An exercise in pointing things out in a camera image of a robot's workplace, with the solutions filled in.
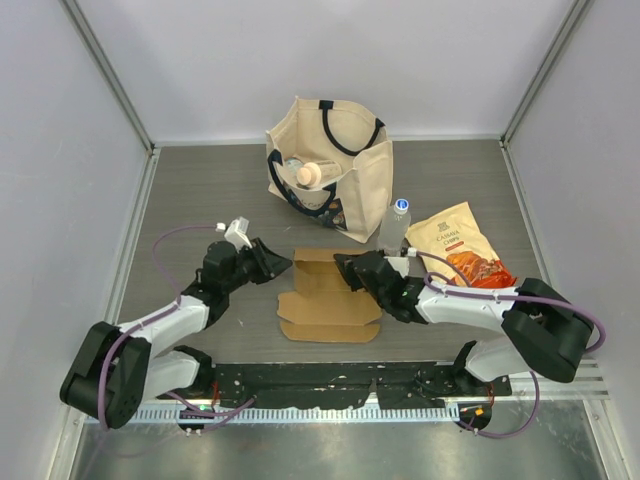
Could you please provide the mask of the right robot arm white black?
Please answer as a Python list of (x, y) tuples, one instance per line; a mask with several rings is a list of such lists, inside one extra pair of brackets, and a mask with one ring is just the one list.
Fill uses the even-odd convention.
[(472, 395), (486, 383), (533, 372), (558, 383), (574, 380), (578, 367), (601, 335), (597, 321), (545, 282), (527, 278), (516, 287), (483, 290), (443, 284), (398, 271), (397, 257), (378, 251), (337, 254), (334, 262), (347, 285), (367, 292), (376, 304), (403, 323), (457, 324), (495, 333), (472, 340), (455, 359), (451, 380)]

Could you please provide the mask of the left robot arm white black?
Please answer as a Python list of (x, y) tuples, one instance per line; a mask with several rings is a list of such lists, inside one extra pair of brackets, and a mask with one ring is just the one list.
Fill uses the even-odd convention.
[(90, 327), (60, 400), (118, 429), (148, 400), (173, 393), (205, 397), (214, 384), (213, 361), (180, 340), (213, 326), (240, 287), (272, 281), (292, 265), (259, 238), (242, 247), (210, 244), (194, 280), (169, 305), (120, 325), (101, 321)]

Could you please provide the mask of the brown cardboard box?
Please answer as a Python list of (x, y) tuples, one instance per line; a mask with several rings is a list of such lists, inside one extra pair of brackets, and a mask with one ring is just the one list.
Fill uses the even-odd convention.
[(293, 258), (294, 289), (278, 295), (277, 315), (292, 341), (356, 343), (373, 340), (382, 310), (365, 291), (353, 291), (335, 263), (336, 253), (361, 249), (297, 248)]

